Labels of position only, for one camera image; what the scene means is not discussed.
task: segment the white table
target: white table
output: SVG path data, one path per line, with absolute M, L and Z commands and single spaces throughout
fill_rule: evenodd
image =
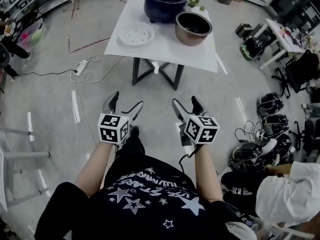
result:
M 26 130 L 17 130 L 11 129 L 7 127 L 0 126 L 0 204 L 2 204 L 3 208 L 8 211 L 8 207 L 17 205 L 29 199 L 32 199 L 36 196 L 39 196 L 46 191 L 48 188 L 42 188 L 35 193 L 29 194 L 27 196 L 14 199 L 13 201 L 8 201 L 7 198 L 7 184 L 8 178 L 10 174 L 22 173 L 21 169 L 19 170 L 9 170 L 8 160 L 15 159 L 30 159 L 30 158 L 42 158 L 42 157 L 50 157 L 50 153 L 48 151 L 44 152 L 16 152 L 10 144 L 6 141 L 5 133 L 13 133 L 20 134 L 26 136 L 33 136 L 34 132 L 26 131 Z
M 155 67 L 149 60 L 165 62 L 159 67 L 159 73 L 164 76 L 174 90 L 178 88 L 184 66 L 217 72 L 213 33 L 210 33 L 202 43 L 196 46 L 185 45 L 176 37 L 175 24 L 150 23 L 144 12 L 144 3 L 145 0 L 127 1 L 104 51 L 105 55 L 134 57 L 133 86 L 154 71 Z M 210 21 L 207 11 L 205 17 Z M 119 32 L 125 26 L 135 22 L 151 24 L 155 32 L 154 38 L 146 45 L 126 46 L 119 39 Z M 140 58 L 148 63 L 150 69 L 138 77 Z M 170 63 L 178 64 L 174 81 L 164 71 L 164 68 Z
M 266 63 L 261 65 L 259 67 L 259 70 L 262 70 L 263 68 L 268 66 L 270 63 L 276 61 L 277 59 L 279 59 L 282 55 L 284 55 L 287 52 L 288 53 L 299 53 L 299 54 L 305 53 L 305 49 L 294 44 L 292 42 L 292 39 L 281 30 L 280 24 L 278 24 L 277 22 L 272 21 L 270 19 L 266 19 L 266 24 L 264 24 L 262 26 L 262 28 L 253 37 L 255 37 L 255 38 L 259 37 L 267 29 L 267 27 L 269 27 L 272 30 L 272 32 L 275 34 L 275 36 L 277 37 L 276 40 L 271 43 L 271 46 L 273 46 L 277 42 L 280 42 L 283 49 L 281 51 L 279 51 L 271 59 L 269 59 Z

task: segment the green plant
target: green plant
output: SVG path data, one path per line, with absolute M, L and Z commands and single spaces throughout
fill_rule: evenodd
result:
M 187 5 L 191 8 L 196 7 L 199 5 L 200 0 L 187 0 Z

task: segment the black helmet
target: black helmet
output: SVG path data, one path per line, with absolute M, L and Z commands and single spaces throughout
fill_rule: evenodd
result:
M 240 45 L 240 51 L 247 61 L 256 61 L 264 53 L 262 42 L 255 37 L 249 37 Z
M 264 137 L 267 138 L 277 138 L 280 134 L 284 133 L 289 129 L 288 119 L 283 114 L 274 114 L 262 122 L 263 130 L 264 130 Z
M 265 118 L 274 115 L 284 107 L 280 94 L 276 92 L 268 93 L 257 102 L 257 113 Z
M 274 147 L 274 149 L 277 151 L 277 153 L 281 156 L 285 155 L 290 147 L 291 147 L 291 139 L 288 135 L 286 134 L 281 134 L 276 138 L 277 143 Z
M 236 171 L 257 171 L 262 148 L 255 142 L 245 142 L 237 146 L 228 161 L 228 165 Z

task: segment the gray concrete floor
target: gray concrete floor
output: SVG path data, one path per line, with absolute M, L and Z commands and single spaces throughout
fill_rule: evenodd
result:
M 72 17 L 72 4 L 57 8 L 44 20 L 46 36 L 33 50 L 33 59 L 23 67 L 24 61 L 14 58 L 12 65 L 26 73 L 62 72 L 72 69 L 76 62 L 104 53 L 108 41 L 103 41 L 76 51 L 85 45 L 111 36 L 125 3 L 118 0 L 77 0 Z M 143 100 L 144 109 L 136 120 L 141 128 L 141 141 L 149 156 L 158 158 L 179 169 L 178 161 L 185 150 L 180 146 L 175 123 L 177 118 L 171 107 L 172 98 L 181 101 L 191 110 L 191 96 L 199 97 L 220 124 L 220 132 L 211 145 L 214 164 L 218 172 L 227 166 L 227 158 L 237 145 L 234 131 L 243 127 L 246 120 L 256 122 L 256 101 L 270 92 L 279 92 L 278 83 L 271 79 L 277 67 L 275 63 L 258 70 L 271 56 L 268 48 L 261 62 L 246 61 L 240 51 L 241 39 L 235 34 L 240 23 L 255 26 L 264 23 L 268 16 L 258 6 L 247 2 L 233 1 L 229 6 L 216 0 L 200 0 L 209 12 L 213 26 L 215 48 L 228 74 L 220 66 L 212 73 L 185 67 L 177 91 L 168 85 L 161 75 L 153 74 L 136 86 L 131 85 L 133 58 L 123 58 L 116 67 L 96 84 L 79 83 L 78 90 L 83 103 L 87 122 L 95 141 L 99 140 L 97 122 L 105 99 L 120 91 L 118 110 L 127 110 Z M 118 56 L 103 55 L 100 62 L 90 62 L 86 71 L 92 71 L 92 81 L 99 80 L 118 61 Z M 175 67 L 167 68 L 173 76 Z M 0 100 L 0 124 L 17 129 L 28 129 L 27 113 L 31 112 L 33 130 L 41 133 L 35 138 L 35 149 L 49 149 L 51 158 L 35 161 L 19 161 L 15 166 L 22 168 L 22 174 L 14 176 L 15 198 L 28 195 L 42 187 L 40 172 L 52 194 L 55 187 L 65 181 L 74 182 L 86 163 L 88 154 L 94 149 L 91 133 L 80 111 L 80 122 L 75 123 L 72 91 L 75 84 L 69 80 L 69 73 L 49 76 L 28 75 L 11 83 L 7 77 L 5 95 Z M 289 126 L 299 121 L 301 127 L 304 113 L 300 107 L 308 103 L 306 92 L 292 91 L 290 99 L 283 98 Z M 31 150 L 28 138 L 9 136 L 18 151 Z M 195 180 L 194 159 L 183 162 L 186 173 Z M 12 226 L 22 239 L 33 239 L 38 219 L 49 196 L 43 194 L 29 201 L 1 211 L 0 215 Z

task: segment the star print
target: star print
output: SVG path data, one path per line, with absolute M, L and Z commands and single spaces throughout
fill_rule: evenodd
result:
M 116 192 L 112 192 L 112 193 L 108 194 L 108 196 L 115 195 L 116 196 L 116 203 L 119 204 L 119 202 L 121 201 L 121 199 L 123 197 L 132 197 L 132 195 L 130 195 L 128 193 L 128 191 L 129 191 L 129 189 L 122 190 L 121 188 L 118 187 L 118 190 Z
M 164 225 L 166 227 L 166 229 L 170 228 L 170 227 L 174 227 L 173 225 L 173 220 L 165 220 L 165 223 L 163 223 L 162 225 Z
M 139 208 L 146 208 L 141 203 L 139 203 L 140 198 L 132 201 L 129 198 L 125 197 L 125 200 L 128 202 L 128 204 L 125 207 L 123 207 L 123 209 L 130 209 L 134 215 L 137 214 Z
M 152 169 L 152 167 L 145 169 L 145 171 L 148 171 L 151 175 L 152 175 L 152 173 L 155 173 L 155 171 Z
M 199 209 L 205 209 L 201 204 L 199 204 L 199 197 L 195 197 L 192 200 L 188 200 L 184 197 L 179 196 L 179 198 L 184 201 L 185 205 L 182 206 L 182 209 L 190 209 L 194 215 L 198 216 Z
M 160 198 L 160 201 L 159 201 L 159 202 L 160 202 L 163 206 L 168 203 L 168 202 L 167 202 L 167 199 L 164 199 L 164 198 Z

